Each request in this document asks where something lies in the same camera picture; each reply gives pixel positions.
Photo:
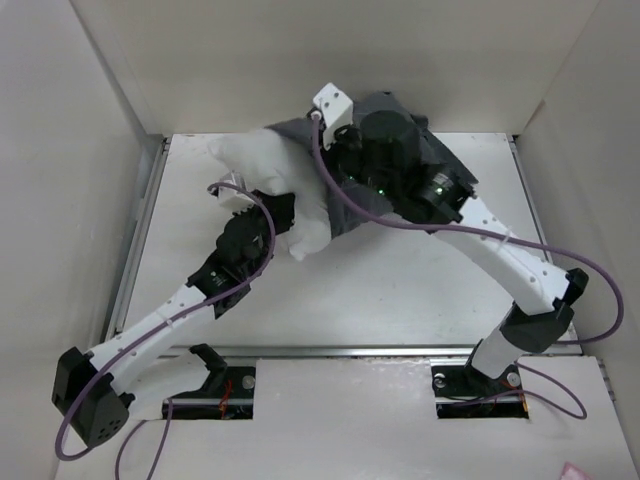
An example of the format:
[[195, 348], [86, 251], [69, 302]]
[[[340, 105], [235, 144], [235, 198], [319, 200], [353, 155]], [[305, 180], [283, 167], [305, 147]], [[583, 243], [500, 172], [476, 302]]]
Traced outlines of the dark grey checked pillowcase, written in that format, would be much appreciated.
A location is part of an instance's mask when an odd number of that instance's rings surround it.
[[[410, 114], [390, 92], [377, 92], [357, 103], [352, 125], [357, 126], [366, 115], [380, 110], [398, 112], [415, 123], [420, 135], [422, 159], [429, 167], [424, 199], [430, 206], [430, 218], [403, 219], [429, 228], [461, 222], [462, 207], [474, 194], [476, 178], [430, 132], [427, 118]], [[390, 212], [395, 213], [391, 203], [381, 194], [340, 172], [335, 163], [334, 143], [329, 150], [322, 149], [321, 157], [324, 167], [336, 184], [335, 188], [326, 187], [332, 236], [343, 235], [367, 221], [381, 218]]]

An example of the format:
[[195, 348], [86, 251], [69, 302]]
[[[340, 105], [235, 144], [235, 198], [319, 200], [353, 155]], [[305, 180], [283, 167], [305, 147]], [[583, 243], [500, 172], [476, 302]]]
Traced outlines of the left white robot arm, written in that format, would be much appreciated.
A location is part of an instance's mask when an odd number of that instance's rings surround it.
[[63, 437], [73, 430], [93, 450], [112, 438], [131, 411], [165, 381], [156, 359], [191, 330], [218, 319], [251, 290], [273, 257], [275, 239], [294, 223], [295, 195], [253, 191], [252, 206], [233, 213], [215, 250], [176, 293], [130, 329], [87, 351], [72, 347], [58, 359], [52, 403], [63, 416], [55, 440], [59, 459]]

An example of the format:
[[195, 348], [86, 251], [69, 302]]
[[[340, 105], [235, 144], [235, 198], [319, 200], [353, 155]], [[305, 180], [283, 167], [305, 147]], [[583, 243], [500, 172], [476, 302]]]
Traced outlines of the white pillow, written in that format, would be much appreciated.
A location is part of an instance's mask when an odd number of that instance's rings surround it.
[[284, 245], [294, 259], [302, 261], [329, 245], [332, 234], [326, 186], [305, 148], [263, 128], [223, 134], [210, 141], [208, 149], [251, 189], [271, 196], [295, 195], [294, 223], [283, 234]]

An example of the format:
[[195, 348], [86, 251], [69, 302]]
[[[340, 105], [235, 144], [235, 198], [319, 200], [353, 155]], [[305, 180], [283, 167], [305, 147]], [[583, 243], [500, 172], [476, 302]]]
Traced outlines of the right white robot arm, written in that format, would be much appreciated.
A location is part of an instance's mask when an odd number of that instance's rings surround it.
[[545, 352], [568, 330], [588, 275], [544, 261], [532, 253], [537, 244], [512, 235], [425, 119], [372, 112], [321, 133], [314, 147], [330, 191], [358, 217], [434, 235], [510, 294], [510, 309], [463, 370], [470, 391], [487, 393], [520, 357]]

